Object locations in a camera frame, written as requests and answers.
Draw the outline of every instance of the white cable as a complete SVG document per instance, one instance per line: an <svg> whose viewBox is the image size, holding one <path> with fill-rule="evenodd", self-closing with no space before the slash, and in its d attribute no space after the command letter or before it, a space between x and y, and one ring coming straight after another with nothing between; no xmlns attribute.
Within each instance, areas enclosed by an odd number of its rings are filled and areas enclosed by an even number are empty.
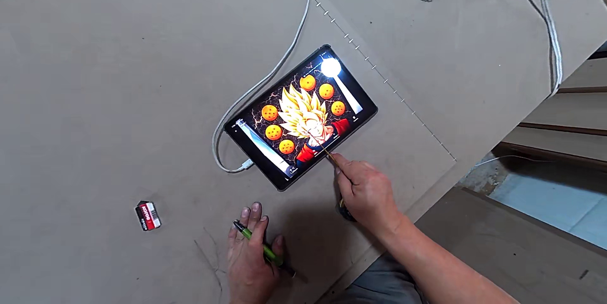
<svg viewBox="0 0 607 304"><path fill-rule="evenodd" d="M531 160L532 162L553 162L553 161L554 161L554 160L537 160L537 159L531 159L531 158L527 158L527 157L517 156L516 154L509 154L509 155L507 155L507 156L500 156L500 157L496 157L496 158L493 158L493 159L490 159L490 160L485 160L485 161L484 161L484 162L482 162L482 163L478 163L478 164L476 164L476 165L475 165L473 168L475 168L475 167L479 167L479 166L481 166L482 164L487 164L487 163L489 163L489 162L493 162L494 160L498 160L498 159L500 159L500 158L504 158L504 157L516 157L516 158L523 158L523 159Z"/></svg>
<svg viewBox="0 0 607 304"><path fill-rule="evenodd" d="M272 79L276 75L276 73L280 69L280 67L282 67L282 65L285 63L285 61L289 57L289 55L291 55L291 52L293 51L293 48L295 48L295 44L297 43L297 40L299 39L299 34L301 34L305 19L308 16L309 7L310 7L310 0L306 0L305 10L304 10L304 13L302 16L302 20L299 22L299 27L297 27L297 32L295 33L293 42L291 43L291 46L289 46L289 48L286 50L285 54L280 59L280 61L278 61L276 66L272 69L272 71L269 72L268 75L266 75L266 77L262 78L253 87L251 87L244 94L242 94L242 96L238 100L236 100L232 104L232 106L230 106L230 108L228 108L228 110L225 112L224 116L219 120L219 123L217 123L217 127L215 128L215 131L213 132L211 148L213 151L213 158L215 158L215 163L217 163L217 165L225 172L228 172L228 173L241 172L243 170L250 168L253 165L253 162L251 162L251 160L249 159L249 160L245 161L240 168L235 169L235 170L231 170L231 169L224 167L221 160L219 159L219 138L222 135L222 126L224 125L224 121L229 116L229 114L232 112L234 107L236 107L244 98L246 98L252 91L256 90L260 86L263 86L267 81Z"/></svg>
<svg viewBox="0 0 607 304"><path fill-rule="evenodd" d="M546 19L546 25L548 25L548 36L550 37L550 46L552 47L552 52L554 53L554 65L556 76L552 85L552 91L548 96L548 98L550 98L557 93L558 88L563 82L563 55L561 54L561 46L558 43L557 28L554 24L552 14L550 13L550 8L548 7L548 0L540 0L540 3L542 5L544 17Z"/></svg>

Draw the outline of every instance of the white charging cable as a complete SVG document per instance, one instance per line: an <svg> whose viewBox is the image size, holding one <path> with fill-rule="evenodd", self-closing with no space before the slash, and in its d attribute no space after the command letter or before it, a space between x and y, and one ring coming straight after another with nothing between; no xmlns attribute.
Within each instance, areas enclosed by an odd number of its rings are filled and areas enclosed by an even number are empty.
<svg viewBox="0 0 607 304"><path fill-rule="evenodd" d="M550 98L558 92L558 88L563 82L563 55L561 54L561 46L558 43L557 28L554 25L554 19L552 18L552 13L550 13L550 8L548 7L548 0L540 0L540 4L542 5L542 12L544 12L546 25L548 26L550 46L552 48L552 53L554 54L555 78L552 83L552 91L548 96L548 98Z"/></svg>
<svg viewBox="0 0 607 304"><path fill-rule="evenodd" d="M217 123L217 127L215 128L215 131L213 132L213 137L212 137L213 158L215 158L215 163L217 163L217 166L219 166L225 172L227 172L227 173L241 172L241 171L246 170L246 169L250 168L251 166L253 166L253 161L251 161L250 159L248 159L238 169L235 169L235 170L231 170L231 169L228 169L228 168L224 167L224 165L222 164L221 160L219 159L219 138L222 135L222 127L224 125L224 121L230 115L230 113L232 112L232 110L236 106L238 106L238 104L242 100L244 100L250 93L252 93L252 91L256 90L259 87L262 87L266 82L268 82L269 80L271 80L276 75L276 73L278 72L278 70L280 69L280 67L282 67L282 65L285 63L285 61L289 57L289 55L291 55L291 52L293 51L293 48L295 48L295 44L297 43L297 40L299 39L299 34L301 34L301 31L302 31L305 19L308 16L308 8L309 7L310 7L310 0L306 0L305 10L304 10L304 13L303 13L303 16L302 16L302 20L299 22L299 26L297 27L297 32L295 33L295 37L293 38L293 42L291 43L291 46L289 46L289 48L286 50L285 54L280 59L280 61L278 61L278 63L276 64L276 66L272 69L272 71L269 72L268 75L266 75L266 77L262 78L253 87L251 87L244 94L242 94L242 96L238 100L236 100L232 104L232 106L230 106L230 108L228 108L228 110L225 112L224 116L219 120L219 123Z"/></svg>

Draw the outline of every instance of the anime character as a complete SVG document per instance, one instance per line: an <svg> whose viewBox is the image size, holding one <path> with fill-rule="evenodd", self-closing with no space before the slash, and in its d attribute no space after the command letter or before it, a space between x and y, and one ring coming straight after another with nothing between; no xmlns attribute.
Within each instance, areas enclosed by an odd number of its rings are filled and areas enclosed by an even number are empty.
<svg viewBox="0 0 607 304"><path fill-rule="evenodd" d="M286 88L282 88L282 98L279 99L279 104L281 112L278 112L278 115L285 121L280 126L286 129L287 134L291 136L299 139L308 138L295 158L297 167L303 166L314 158L315 152L322 150L319 144L326 148L335 140L336 136L344 134L350 128L348 119L341 119L326 125L326 102L321 104L316 93L310 96L304 89L298 92L293 85L289 87L288 92Z"/></svg>

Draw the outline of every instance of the person's right hand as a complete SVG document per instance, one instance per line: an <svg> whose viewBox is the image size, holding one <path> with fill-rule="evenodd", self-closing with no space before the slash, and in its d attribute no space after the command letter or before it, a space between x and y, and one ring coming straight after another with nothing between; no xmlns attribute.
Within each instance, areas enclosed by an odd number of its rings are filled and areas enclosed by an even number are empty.
<svg viewBox="0 0 607 304"><path fill-rule="evenodd" d="M408 220L396 207L390 179L365 161L347 160L332 153L339 191L348 211L378 238L393 233Z"/></svg>

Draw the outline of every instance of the dark pants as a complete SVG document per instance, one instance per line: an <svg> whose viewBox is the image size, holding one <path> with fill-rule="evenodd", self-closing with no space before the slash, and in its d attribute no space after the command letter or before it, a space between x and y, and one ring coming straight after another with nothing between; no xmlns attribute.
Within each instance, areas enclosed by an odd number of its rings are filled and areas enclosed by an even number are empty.
<svg viewBox="0 0 607 304"><path fill-rule="evenodd" d="M420 289L405 267L384 253L332 304L424 304Z"/></svg>

